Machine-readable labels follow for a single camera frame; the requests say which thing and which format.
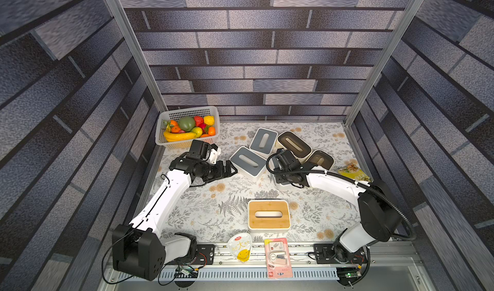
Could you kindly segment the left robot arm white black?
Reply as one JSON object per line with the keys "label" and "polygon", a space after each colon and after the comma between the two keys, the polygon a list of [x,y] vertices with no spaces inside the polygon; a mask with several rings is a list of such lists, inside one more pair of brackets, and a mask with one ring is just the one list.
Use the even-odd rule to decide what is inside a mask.
{"label": "left robot arm white black", "polygon": [[189,151],[171,162],[163,184],[148,204],[129,224],[120,224],[113,231],[108,252],[114,270],[153,281],[164,266],[195,260],[195,236],[176,233],[164,242],[160,241],[160,236],[181,195],[193,186],[195,179],[209,184],[238,173],[231,161],[218,159],[220,153],[216,144],[193,140]]}

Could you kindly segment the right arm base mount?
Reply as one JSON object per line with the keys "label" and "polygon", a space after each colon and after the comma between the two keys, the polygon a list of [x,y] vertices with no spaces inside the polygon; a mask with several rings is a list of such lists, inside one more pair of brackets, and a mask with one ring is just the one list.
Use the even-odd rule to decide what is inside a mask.
{"label": "right arm base mount", "polygon": [[345,252],[343,249],[334,251],[332,243],[315,243],[313,255],[318,264],[363,265],[368,262],[366,246],[356,252]]}

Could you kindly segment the bamboo lid tissue box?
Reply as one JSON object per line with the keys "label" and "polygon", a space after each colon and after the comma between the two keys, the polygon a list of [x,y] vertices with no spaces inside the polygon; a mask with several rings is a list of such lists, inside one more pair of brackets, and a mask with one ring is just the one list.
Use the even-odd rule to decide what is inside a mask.
{"label": "bamboo lid tissue box", "polygon": [[289,204],[285,200],[248,202],[248,229],[258,233],[285,233],[292,227]]}

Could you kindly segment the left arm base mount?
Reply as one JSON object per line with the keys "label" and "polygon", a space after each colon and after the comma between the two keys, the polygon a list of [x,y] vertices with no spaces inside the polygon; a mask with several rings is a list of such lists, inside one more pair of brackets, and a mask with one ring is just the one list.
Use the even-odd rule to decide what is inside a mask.
{"label": "left arm base mount", "polygon": [[206,266],[214,264],[216,246],[214,244],[197,244],[194,255],[188,255],[177,258],[172,261],[175,264],[177,261],[183,265]]}

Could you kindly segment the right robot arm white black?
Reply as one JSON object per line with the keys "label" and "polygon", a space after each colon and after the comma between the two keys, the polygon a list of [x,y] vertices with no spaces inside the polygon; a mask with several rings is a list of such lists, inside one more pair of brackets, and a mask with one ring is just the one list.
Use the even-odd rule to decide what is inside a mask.
{"label": "right robot arm white black", "polygon": [[332,156],[319,150],[301,162],[292,151],[278,149],[267,159],[266,168],[279,184],[320,189],[357,208],[360,221],[343,231],[333,243],[334,253],[343,260],[364,246],[395,237],[402,217],[391,206],[392,200],[385,194],[384,186],[333,173],[330,171],[333,163]]}

